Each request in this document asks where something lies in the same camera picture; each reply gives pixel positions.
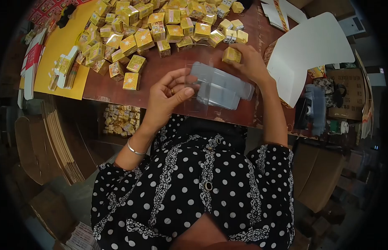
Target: silver bangle bracelet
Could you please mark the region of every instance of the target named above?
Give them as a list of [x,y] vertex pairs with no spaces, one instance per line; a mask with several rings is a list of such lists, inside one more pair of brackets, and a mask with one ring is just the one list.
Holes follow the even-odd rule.
[[127,147],[130,149],[131,152],[135,153],[136,155],[146,155],[146,152],[145,153],[139,153],[137,151],[135,151],[131,146],[130,146],[130,141],[131,137],[127,140]]

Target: brown table surface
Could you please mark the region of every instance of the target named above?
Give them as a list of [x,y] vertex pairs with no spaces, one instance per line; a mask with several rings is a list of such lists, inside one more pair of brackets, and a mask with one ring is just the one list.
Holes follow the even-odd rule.
[[[249,34],[247,45],[252,45],[263,55],[266,48],[283,35],[283,31],[271,26],[269,20],[263,14],[260,7],[260,1],[252,4],[251,8],[241,14],[232,11],[227,17],[232,21],[240,19],[245,26],[245,32]],[[290,27],[297,25],[296,22],[289,20]],[[83,98],[107,103],[116,103],[123,105],[133,105],[141,108],[147,107],[149,89],[166,72],[183,68],[185,65],[195,61],[210,64],[242,80],[255,85],[252,81],[241,75],[230,65],[221,61],[222,53],[227,48],[226,43],[219,43],[216,48],[211,46],[196,45],[192,49],[177,52],[176,46],[171,43],[171,56],[160,58],[156,46],[151,48],[145,55],[147,65],[141,74],[141,84],[139,91],[123,90],[123,81],[116,82],[109,77],[109,74],[102,76],[90,69],[85,85]],[[184,103],[175,109],[175,113],[182,115],[195,116],[209,120],[216,120],[226,123],[239,124],[243,126],[262,128],[263,101],[258,87],[255,88],[251,101],[241,99],[237,110],[227,110],[225,108],[208,106],[207,110],[192,112],[192,103]],[[284,115],[287,121],[289,132],[300,135],[301,131],[293,129],[295,108],[288,109],[283,107]]]

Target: yellow paper sheet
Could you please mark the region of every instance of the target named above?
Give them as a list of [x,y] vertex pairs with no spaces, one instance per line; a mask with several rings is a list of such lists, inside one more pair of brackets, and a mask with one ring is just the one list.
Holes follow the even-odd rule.
[[[67,25],[61,29],[56,27],[49,36],[35,76],[34,91],[81,100],[89,71],[88,67],[79,66],[73,87],[70,90],[59,87],[57,87],[55,91],[49,90],[48,84],[51,78],[48,73],[55,67],[54,62],[58,60],[61,54],[69,54],[77,36],[90,19],[90,16],[95,9],[95,3],[96,1],[90,1],[79,5],[73,12]],[[20,88],[24,88],[24,78],[21,78],[20,80]]]

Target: blouse button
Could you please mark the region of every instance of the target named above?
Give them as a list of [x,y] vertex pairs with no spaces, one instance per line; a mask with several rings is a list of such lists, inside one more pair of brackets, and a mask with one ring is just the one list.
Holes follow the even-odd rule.
[[205,186],[205,189],[206,189],[206,190],[208,190],[208,191],[211,191],[211,190],[212,190],[212,183],[206,182],[206,183],[204,184],[204,186]]

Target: polka dot blouse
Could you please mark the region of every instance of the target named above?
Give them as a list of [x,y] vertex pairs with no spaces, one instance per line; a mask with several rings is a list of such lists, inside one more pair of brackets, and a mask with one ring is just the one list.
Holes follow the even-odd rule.
[[99,166],[91,225],[101,249],[168,249],[205,212],[229,240],[288,249],[294,238],[291,150],[269,144],[245,156],[220,134],[176,136],[184,121],[170,119],[154,153],[133,171]]

